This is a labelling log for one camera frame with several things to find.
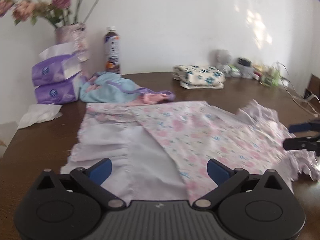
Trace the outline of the clear drinking glass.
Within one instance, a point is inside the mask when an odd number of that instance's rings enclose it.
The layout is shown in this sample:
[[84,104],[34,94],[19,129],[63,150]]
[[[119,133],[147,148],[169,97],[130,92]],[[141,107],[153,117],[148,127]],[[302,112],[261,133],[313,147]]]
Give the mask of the clear drinking glass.
[[271,87],[273,85],[273,76],[270,75],[269,69],[263,71],[260,77],[260,83],[266,87]]

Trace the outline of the purple tissue pack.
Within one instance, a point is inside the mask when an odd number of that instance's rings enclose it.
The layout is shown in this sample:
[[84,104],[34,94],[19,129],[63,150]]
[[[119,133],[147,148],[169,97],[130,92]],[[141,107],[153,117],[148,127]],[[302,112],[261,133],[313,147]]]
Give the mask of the purple tissue pack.
[[84,83],[84,78],[78,74],[62,82],[41,85],[34,90],[37,103],[64,105],[78,101]]
[[34,87],[67,80],[81,71],[74,43],[51,46],[39,54],[40,62],[31,70]]

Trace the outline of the blue pink purple garment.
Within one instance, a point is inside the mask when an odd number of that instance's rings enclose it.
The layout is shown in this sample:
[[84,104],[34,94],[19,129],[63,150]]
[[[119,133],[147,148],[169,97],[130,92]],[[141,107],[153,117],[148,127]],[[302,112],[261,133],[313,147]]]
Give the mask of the blue pink purple garment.
[[97,72],[81,86],[79,98],[85,103],[155,105],[163,101],[174,101],[175,94],[167,90],[155,92],[140,87],[120,74]]

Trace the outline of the grey printed tin box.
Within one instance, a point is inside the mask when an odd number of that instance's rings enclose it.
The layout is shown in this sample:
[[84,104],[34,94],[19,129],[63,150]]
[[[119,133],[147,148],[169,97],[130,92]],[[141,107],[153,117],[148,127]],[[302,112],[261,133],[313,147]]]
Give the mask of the grey printed tin box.
[[242,64],[238,64],[237,68],[241,73],[241,77],[245,79],[253,79],[254,69],[251,66],[244,66]]

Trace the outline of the lower purple tissue pack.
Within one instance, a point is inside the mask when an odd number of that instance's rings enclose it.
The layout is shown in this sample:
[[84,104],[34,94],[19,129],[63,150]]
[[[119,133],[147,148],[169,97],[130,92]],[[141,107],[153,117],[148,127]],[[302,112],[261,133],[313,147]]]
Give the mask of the lower purple tissue pack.
[[34,90],[37,103],[64,105],[78,101],[84,83],[84,78],[78,74],[62,82],[41,85]]

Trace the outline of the oolong tea bottle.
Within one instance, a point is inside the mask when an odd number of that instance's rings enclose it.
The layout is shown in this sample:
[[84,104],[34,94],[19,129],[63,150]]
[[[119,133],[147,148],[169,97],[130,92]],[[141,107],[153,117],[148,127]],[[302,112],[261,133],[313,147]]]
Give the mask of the oolong tea bottle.
[[108,27],[104,36],[105,68],[107,72],[120,74],[120,36],[115,27]]

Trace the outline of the dried rose bouquet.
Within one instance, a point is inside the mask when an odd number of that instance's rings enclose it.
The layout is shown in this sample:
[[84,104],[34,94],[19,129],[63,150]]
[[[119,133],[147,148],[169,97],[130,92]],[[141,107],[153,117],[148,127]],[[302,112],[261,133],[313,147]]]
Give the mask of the dried rose bouquet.
[[39,18],[49,22],[55,29],[59,25],[79,23],[79,12],[84,0],[1,0],[1,17],[12,11],[14,25],[29,20],[33,25]]

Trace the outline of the green spray bottle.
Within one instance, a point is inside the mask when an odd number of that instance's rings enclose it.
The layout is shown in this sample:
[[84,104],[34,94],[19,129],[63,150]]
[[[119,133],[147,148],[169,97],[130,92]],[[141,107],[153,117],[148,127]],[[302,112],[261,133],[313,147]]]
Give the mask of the green spray bottle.
[[280,80],[280,72],[278,67],[271,67],[270,75],[272,77],[272,85],[278,86]]

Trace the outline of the white robot figure speaker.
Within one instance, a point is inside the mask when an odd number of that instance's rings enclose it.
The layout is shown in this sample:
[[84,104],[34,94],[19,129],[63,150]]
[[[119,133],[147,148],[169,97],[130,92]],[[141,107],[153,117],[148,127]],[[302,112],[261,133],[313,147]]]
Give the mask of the white robot figure speaker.
[[233,57],[230,51],[225,49],[218,50],[216,54],[216,68],[221,72],[228,72],[229,64],[231,63],[232,59]]

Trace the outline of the folded cream blue-flower cloth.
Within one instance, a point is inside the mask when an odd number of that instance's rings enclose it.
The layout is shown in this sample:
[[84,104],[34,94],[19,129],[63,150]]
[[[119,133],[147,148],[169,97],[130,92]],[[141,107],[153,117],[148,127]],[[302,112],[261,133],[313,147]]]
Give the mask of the folded cream blue-flower cloth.
[[225,75],[211,66],[176,65],[172,74],[185,89],[223,89],[226,81]]

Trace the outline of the pink floral child dress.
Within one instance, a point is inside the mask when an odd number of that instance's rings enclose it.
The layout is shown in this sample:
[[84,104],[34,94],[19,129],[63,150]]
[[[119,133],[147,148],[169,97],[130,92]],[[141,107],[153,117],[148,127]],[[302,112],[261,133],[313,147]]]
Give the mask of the pink floral child dress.
[[251,101],[236,114],[204,101],[148,106],[89,103],[67,164],[68,174],[103,158],[112,173],[103,187],[125,202],[191,202],[216,184],[207,174],[209,159],[253,174],[276,170],[287,185],[301,173],[319,180],[311,152],[285,151],[290,136],[275,110]]

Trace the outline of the crumpled white tissue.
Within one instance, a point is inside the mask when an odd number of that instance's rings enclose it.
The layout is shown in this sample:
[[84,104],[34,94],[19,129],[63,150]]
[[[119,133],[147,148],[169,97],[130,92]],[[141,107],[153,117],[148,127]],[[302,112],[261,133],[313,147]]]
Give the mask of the crumpled white tissue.
[[60,112],[62,105],[55,104],[35,104],[30,105],[27,113],[25,113],[20,122],[18,123],[17,129],[23,129],[33,124],[39,124],[47,121],[52,121],[59,118],[62,113]]

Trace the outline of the upper purple tissue pack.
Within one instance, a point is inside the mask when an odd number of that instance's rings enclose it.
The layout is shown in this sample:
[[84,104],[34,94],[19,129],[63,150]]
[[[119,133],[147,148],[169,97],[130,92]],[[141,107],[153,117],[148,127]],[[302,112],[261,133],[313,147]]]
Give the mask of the upper purple tissue pack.
[[51,46],[39,54],[40,62],[31,70],[34,87],[67,80],[81,71],[74,43]]

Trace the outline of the purple textured vase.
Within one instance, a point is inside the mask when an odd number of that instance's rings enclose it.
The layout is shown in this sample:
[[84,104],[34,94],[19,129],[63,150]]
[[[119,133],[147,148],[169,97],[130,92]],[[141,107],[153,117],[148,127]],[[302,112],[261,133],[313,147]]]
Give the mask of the purple textured vase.
[[56,44],[72,43],[80,62],[89,59],[87,30],[83,23],[64,25],[55,30]]

